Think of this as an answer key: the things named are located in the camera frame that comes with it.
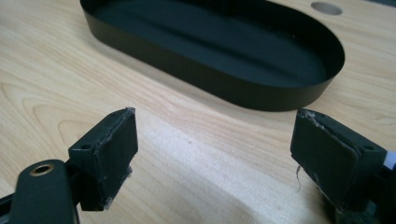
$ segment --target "tabletop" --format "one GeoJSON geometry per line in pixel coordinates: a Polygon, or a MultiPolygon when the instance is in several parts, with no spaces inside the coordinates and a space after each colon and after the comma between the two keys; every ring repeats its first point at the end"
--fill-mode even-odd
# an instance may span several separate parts
{"type": "MultiPolygon", "coordinates": [[[[396,8],[275,0],[340,39],[344,68],[306,108],[396,150],[396,8]]],[[[78,0],[0,1],[0,197],[18,174],[67,149],[105,115],[136,109],[139,151],[109,210],[81,223],[331,223],[290,156],[296,111],[232,105],[96,40],[78,0]]]]}

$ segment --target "light wood surface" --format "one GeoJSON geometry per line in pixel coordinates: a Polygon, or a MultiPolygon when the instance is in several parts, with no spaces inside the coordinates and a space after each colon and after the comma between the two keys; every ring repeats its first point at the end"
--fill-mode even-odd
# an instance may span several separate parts
{"type": "MultiPolygon", "coordinates": [[[[277,0],[327,25],[346,64],[307,108],[396,150],[396,9],[277,0]]],[[[82,223],[330,223],[290,156],[295,111],[229,104],[97,41],[78,0],[0,1],[0,197],[19,172],[67,149],[108,113],[136,108],[134,172],[82,223]]]]}

